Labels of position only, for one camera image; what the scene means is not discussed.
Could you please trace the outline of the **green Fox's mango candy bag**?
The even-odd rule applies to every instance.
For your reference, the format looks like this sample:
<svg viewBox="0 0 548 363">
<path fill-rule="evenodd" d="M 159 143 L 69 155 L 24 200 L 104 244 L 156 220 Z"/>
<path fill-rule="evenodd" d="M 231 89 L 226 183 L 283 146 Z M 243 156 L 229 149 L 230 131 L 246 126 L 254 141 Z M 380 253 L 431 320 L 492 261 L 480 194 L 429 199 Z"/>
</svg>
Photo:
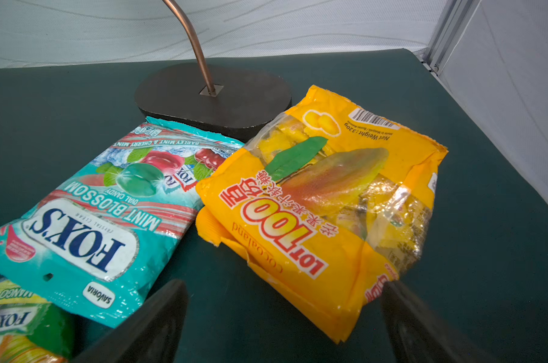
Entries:
<svg viewBox="0 0 548 363">
<path fill-rule="evenodd" d="M 0 279 L 0 362 L 68 362 L 74 338 L 71 314 Z"/>
</svg>

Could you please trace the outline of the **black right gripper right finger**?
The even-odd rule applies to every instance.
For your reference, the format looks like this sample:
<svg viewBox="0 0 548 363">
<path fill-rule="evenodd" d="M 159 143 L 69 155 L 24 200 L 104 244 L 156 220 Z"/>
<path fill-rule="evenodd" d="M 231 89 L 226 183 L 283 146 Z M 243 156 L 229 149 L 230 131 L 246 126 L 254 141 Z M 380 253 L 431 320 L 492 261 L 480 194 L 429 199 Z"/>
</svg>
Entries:
<svg viewBox="0 0 548 363">
<path fill-rule="evenodd" d="M 384 285 L 381 308 L 398 362 L 497 362 L 434 314 L 401 281 Z"/>
</svg>

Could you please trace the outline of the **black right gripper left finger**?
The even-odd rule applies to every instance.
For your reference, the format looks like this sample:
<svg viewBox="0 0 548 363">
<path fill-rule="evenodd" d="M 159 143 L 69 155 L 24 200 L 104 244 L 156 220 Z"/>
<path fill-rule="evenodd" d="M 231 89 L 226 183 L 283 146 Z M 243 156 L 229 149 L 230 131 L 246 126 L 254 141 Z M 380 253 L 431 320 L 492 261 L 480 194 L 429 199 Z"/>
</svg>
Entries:
<svg viewBox="0 0 548 363">
<path fill-rule="evenodd" d="M 173 279 L 125 322 L 80 353 L 74 362 L 173 362 L 182 335 L 189 293 Z"/>
</svg>

